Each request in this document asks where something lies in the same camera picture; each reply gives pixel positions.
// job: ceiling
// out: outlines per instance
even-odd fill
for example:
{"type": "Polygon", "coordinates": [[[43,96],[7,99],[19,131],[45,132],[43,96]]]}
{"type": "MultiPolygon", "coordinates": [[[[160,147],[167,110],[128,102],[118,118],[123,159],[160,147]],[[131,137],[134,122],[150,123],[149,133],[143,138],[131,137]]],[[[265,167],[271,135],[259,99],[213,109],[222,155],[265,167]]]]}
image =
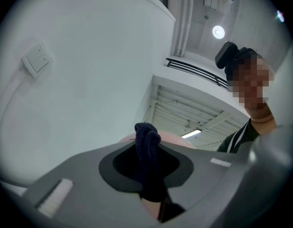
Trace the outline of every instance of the ceiling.
{"type": "Polygon", "coordinates": [[[270,0],[235,0],[225,11],[203,5],[194,0],[186,51],[211,60],[230,40],[239,48],[247,47],[259,53],[276,70],[291,44],[291,36],[284,23],[276,18],[277,9],[270,0]],[[215,25],[225,30],[223,39],[212,35],[215,25]]]}
{"type": "Polygon", "coordinates": [[[197,149],[216,151],[226,137],[245,124],[218,106],[208,105],[202,100],[163,86],[157,87],[151,123],[159,131],[178,136],[201,129],[201,133],[187,138],[197,149]]]}

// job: dark cloth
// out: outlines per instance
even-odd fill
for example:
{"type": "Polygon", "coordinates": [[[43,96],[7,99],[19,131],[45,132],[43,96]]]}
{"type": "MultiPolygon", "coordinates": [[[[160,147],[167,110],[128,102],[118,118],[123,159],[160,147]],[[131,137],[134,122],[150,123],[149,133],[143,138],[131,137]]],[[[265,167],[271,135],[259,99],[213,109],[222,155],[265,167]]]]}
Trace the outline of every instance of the dark cloth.
{"type": "Polygon", "coordinates": [[[251,124],[251,119],[248,121],[247,126],[246,126],[246,130],[241,138],[241,140],[237,143],[236,146],[235,143],[237,142],[240,134],[242,133],[242,131],[244,130],[245,126],[243,126],[237,133],[233,133],[230,136],[228,136],[223,142],[222,144],[219,146],[219,148],[217,149],[218,152],[227,152],[227,148],[234,136],[234,134],[236,134],[235,138],[233,139],[233,143],[232,143],[232,147],[230,150],[230,153],[237,153],[240,145],[242,143],[248,142],[248,141],[254,141],[258,136],[259,133],[255,130],[255,128],[252,126],[251,124]]]}
{"type": "Polygon", "coordinates": [[[143,185],[140,196],[148,201],[161,202],[166,196],[157,149],[161,137],[150,123],[137,123],[135,131],[139,165],[135,170],[134,179],[143,185]]]}

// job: ceiling light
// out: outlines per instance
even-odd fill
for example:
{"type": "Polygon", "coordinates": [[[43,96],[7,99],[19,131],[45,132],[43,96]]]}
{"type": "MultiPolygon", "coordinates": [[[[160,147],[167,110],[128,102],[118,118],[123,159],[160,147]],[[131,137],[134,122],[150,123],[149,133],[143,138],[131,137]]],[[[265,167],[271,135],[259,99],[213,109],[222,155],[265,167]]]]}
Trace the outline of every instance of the ceiling light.
{"type": "Polygon", "coordinates": [[[284,22],[284,16],[283,16],[283,13],[279,10],[277,10],[277,17],[279,18],[279,20],[281,22],[284,22]]]}
{"type": "Polygon", "coordinates": [[[224,29],[219,26],[219,25],[216,25],[214,28],[213,28],[213,35],[217,38],[217,39],[222,39],[224,37],[224,29]]]}
{"type": "Polygon", "coordinates": [[[184,139],[186,139],[186,138],[189,138],[189,137],[191,137],[191,136],[194,136],[194,135],[196,135],[196,134],[198,134],[198,133],[201,133],[201,131],[200,130],[194,130],[194,131],[192,131],[192,132],[190,132],[190,133],[188,133],[188,134],[186,134],[186,135],[183,135],[182,137],[184,138],[184,139]]]}

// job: pipe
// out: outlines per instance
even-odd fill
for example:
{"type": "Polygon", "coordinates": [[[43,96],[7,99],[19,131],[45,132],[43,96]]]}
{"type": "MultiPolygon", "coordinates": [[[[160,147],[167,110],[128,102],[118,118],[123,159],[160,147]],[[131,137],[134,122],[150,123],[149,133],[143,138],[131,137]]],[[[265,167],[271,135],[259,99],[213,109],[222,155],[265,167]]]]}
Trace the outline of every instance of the pipe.
{"type": "Polygon", "coordinates": [[[191,20],[192,20],[194,0],[189,0],[189,5],[190,5],[189,17],[188,17],[187,28],[186,28],[186,31],[185,31],[185,37],[184,37],[183,46],[182,46],[181,51],[180,51],[181,56],[183,56],[183,54],[185,52],[186,43],[187,43],[188,37],[189,37],[189,29],[190,29],[190,23],[191,23],[191,20]]]}
{"type": "Polygon", "coordinates": [[[176,23],[175,23],[175,29],[174,29],[174,36],[173,36],[173,42],[172,42],[172,46],[171,46],[171,55],[175,55],[176,52],[176,42],[177,42],[177,37],[178,37],[178,31],[179,31],[179,24],[180,24],[180,16],[181,16],[181,4],[182,4],[182,0],[178,0],[177,1],[177,16],[176,16],[176,23]]]}
{"type": "Polygon", "coordinates": [[[181,45],[182,45],[182,39],[183,39],[183,33],[184,33],[184,28],[185,28],[185,21],[186,21],[187,9],[188,9],[188,0],[184,0],[184,7],[183,7],[183,13],[182,13],[183,16],[182,16],[182,23],[181,23],[180,38],[179,38],[178,45],[177,45],[176,55],[179,55],[180,48],[181,48],[181,45]]]}

